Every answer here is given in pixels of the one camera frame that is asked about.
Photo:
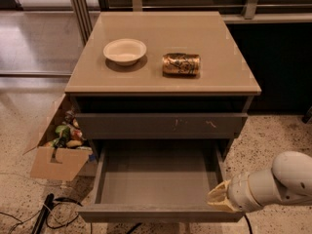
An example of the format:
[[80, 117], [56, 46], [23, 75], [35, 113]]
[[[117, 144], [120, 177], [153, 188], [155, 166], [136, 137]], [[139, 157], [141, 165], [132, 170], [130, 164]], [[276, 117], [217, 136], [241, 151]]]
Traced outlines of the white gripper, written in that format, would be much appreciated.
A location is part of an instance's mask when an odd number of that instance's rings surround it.
[[207, 204], [227, 213], [251, 213], [262, 209], [255, 200], [249, 185], [249, 173], [234, 175], [225, 180], [207, 195]]

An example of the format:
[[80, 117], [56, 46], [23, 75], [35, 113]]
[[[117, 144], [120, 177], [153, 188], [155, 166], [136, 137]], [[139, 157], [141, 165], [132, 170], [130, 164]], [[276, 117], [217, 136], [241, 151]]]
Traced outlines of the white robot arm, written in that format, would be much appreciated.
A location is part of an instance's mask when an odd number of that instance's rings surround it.
[[209, 206], [229, 213], [251, 213], [269, 205], [312, 205], [312, 158], [286, 151], [269, 169], [245, 172], [223, 181], [208, 193]]

